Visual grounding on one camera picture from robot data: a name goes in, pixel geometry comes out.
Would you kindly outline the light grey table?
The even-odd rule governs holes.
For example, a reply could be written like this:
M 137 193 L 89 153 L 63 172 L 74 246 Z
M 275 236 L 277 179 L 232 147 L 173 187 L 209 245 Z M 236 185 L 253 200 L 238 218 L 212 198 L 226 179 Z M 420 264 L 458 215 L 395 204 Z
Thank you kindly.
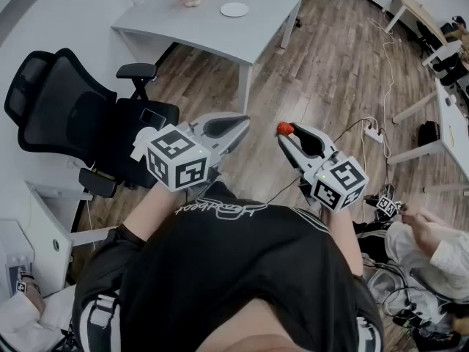
M 230 2 L 249 7 L 240 18 L 221 14 Z M 281 48 L 286 48 L 302 0 L 201 0 L 185 7 L 180 0 L 144 0 L 128 8 L 111 27 L 127 42 L 139 34 L 198 48 L 222 56 L 239 66 L 240 110 L 248 108 L 253 67 L 271 40 L 284 29 Z

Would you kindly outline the person's right forearm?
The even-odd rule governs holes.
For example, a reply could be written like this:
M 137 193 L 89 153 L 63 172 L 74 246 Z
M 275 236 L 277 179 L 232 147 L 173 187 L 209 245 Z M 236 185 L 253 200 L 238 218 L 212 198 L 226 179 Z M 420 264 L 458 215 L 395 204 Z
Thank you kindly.
M 321 219 L 328 227 L 351 272 L 356 276 L 362 276 L 363 259 L 358 239 L 356 238 L 352 216 L 348 209 L 334 213 L 327 208 L 323 208 Z

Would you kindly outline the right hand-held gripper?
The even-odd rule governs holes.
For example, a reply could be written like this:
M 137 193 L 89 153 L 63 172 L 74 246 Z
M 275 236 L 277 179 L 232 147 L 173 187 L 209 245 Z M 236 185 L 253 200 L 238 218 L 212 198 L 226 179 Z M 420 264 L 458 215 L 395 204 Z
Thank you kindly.
M 278 145 L 293 168 L 304 173 L 303 178 L 311 186 L 309 196 L 333 212 L 356 202 L 369 182 L 356 159 L 336 151 L 323 160 L 325 140 L 295 122 L 292 126 L 300 144 L 290 136 L 278 135 Z

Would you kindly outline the white desk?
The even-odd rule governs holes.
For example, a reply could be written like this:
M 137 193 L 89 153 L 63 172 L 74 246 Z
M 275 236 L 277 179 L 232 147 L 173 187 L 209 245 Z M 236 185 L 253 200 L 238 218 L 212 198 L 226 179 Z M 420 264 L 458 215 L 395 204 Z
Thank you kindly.
M 93 195 L 83 191 L 44 186 L 26 181 L 29 192 L 30 214 L 23 230 L 34 250 L 32 272 L 43 296 L 64 289 L 72 249 L 95 244 L 105 239 L 107 228 L 70 232 L 46 205 L 46 199 L 91 201 Z

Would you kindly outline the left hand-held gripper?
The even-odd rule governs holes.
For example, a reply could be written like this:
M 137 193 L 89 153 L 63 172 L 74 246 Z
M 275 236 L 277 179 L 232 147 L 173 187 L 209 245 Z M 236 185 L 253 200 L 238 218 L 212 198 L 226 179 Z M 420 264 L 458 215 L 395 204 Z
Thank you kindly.
M 209 113 L 199 123 L 146 127 L 148 171 L 175 192 L 208 181 L 213 153 L 230 153 L 249 131 L 250 118 L 240 113 Z

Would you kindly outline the white round plate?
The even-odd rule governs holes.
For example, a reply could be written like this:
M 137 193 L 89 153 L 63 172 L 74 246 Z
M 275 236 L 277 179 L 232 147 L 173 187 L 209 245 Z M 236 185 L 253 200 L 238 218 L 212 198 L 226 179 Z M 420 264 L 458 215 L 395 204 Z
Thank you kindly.
M 240 18 L 249 13 L 249 7 L 239 2 L 230 2 L 220 8 L 221 14 L 229 18 Z

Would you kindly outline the white power strip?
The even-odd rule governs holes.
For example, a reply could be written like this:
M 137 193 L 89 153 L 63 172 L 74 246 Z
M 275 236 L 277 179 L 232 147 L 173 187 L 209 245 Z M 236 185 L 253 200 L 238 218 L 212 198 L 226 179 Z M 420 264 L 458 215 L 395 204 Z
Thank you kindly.
M 384 134 L 381 132 L 380 129 L 374 128 L 372 124 L 365 124 L 363 132 L 366 136 L 368 136 L 371 140 L 375 141 L 376 143 L 384 143 Z

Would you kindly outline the person's black shirt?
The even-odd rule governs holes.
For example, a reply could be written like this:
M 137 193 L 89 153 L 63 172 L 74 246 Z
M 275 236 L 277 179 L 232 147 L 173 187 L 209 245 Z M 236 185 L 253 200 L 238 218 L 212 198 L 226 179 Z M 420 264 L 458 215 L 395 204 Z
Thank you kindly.
M 383 352 L 383 325 L 321 217 L 239 199 L 222 182 L 147 240 L 108 232 L 75 288 L 83 352 L 196 352 L 255 298 L 311 352 Z

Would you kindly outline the black mesh office chair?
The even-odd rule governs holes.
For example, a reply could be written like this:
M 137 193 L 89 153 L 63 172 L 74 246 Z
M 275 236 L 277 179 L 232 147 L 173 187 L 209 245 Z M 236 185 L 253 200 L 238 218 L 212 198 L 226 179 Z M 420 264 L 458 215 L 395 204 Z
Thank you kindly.
M 84 162 L 79 183 L 90 193 L 112 198 L 120 184 L 152 188 L 157 180 L 145 160 L 130 157 L 137 133 L 147 127 L 139 117 L 150 109 L 177 125 L 177 106 L 150 100 L 145 85 L 156 65 L 121 66 L 118 79 L 130 79 L 137 98 L 118 98 L 96 81 L 69 49 L 52 54 L 33 51 L 18 68 L 4 110 L 18 126 L 18 143 L 26 152 L 68 155 Z

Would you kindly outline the white table beige legs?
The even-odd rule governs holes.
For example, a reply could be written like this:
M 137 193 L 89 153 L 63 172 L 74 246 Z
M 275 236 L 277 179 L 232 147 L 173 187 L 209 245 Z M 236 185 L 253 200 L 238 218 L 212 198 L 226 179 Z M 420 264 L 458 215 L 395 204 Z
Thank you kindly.
M 423 192 L 462 191 L 466 197 L 469 197 L 469 122 L 459 110 L 455 96 L 448 94 L 438 78 L 435 79 L 435 89 L 431 93 L 395 115 L 392 123 L 395 125 L 400 123 L 431 102 L 437 105 L 440 138 L 421 147 L 393 155 L 387 159 L 387 164 L 399 164 L 425 155 L 446 152 L 462 171 L 465 182 L 425 186 Z

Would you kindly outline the white plastic holder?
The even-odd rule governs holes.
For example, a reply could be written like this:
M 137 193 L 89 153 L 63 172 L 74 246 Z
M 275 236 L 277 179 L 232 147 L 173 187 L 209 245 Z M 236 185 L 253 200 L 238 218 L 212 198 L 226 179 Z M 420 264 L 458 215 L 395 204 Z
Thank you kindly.
M 146 152 L 147 145 L 150 141 L 151 138 L 155 136 L 155 134 L 158 132 L 157 129 L 147 126 L 145 128 L 142 128 L 136 135 L 135 140 L 133 142 L 133 151 L 130 154 L 130 157 L 135 160 L 136 162 L 139 162 Z

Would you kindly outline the person's left forearm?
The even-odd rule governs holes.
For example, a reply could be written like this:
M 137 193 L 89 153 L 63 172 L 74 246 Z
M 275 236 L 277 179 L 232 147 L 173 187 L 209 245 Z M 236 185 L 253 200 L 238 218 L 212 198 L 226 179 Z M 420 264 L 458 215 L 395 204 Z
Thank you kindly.
M 147 241 L 174 212 L 181 197 L 181 191 L 170 192 L 162 183 L 156 183 L 123 224 L 136 237 Z

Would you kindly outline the person's neck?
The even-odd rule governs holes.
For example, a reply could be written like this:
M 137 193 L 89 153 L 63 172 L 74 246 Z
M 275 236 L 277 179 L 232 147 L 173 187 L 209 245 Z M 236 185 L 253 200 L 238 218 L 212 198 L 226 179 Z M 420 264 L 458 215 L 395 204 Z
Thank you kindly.
M 273 306 L 255 298 L 206 337 L 196 352 L 311 352 L 281 325 Z

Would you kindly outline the light wooden table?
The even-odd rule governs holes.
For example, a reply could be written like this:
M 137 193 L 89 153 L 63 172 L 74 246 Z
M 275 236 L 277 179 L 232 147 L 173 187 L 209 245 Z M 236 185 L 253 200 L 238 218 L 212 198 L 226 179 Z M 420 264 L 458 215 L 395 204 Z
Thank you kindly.
M 428 30 L 434 36 L 436 36 L 438 42 L 441 44 L 441 47 L 439 47 L 438 49 L 430 47 L 432 49 L 432 53 L 422 62 L 422 65 L 424 67 L 429 66 L 432 60 L 441 55 L 444 49 L 448 48 L 448 41 L 440 27 L 437 25 L 435 19 L 426 11 L 422 4 L 418 3 L 416 0 L 399 1 L 400 8 L 383 31 L 386 34 L 391 34 L 393 26 L 397 23 L 397 21 L 406 11 L 409 11 L 418 21 L 422 22 L 422 24 L 425 25 L 425 27 L 428 28 Z

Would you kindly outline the black smartphone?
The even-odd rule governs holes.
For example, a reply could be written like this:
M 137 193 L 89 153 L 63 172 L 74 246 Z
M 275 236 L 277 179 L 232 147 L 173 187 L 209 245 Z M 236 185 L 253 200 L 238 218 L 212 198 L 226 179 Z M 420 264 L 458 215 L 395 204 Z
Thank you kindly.
M 150 109 L 144 109 L 139 119 L 159 131 L 166 123 L 166 118 Z

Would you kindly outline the black bag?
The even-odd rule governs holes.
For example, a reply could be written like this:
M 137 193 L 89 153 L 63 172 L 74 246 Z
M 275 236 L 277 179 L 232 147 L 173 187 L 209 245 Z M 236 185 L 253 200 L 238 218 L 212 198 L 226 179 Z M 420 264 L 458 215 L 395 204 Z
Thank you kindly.
M 420 125 L 418 129 L 418 146 L 422 147 L 426 144 L 440 140 L 440 126 L 435 121 L 426 121 Z

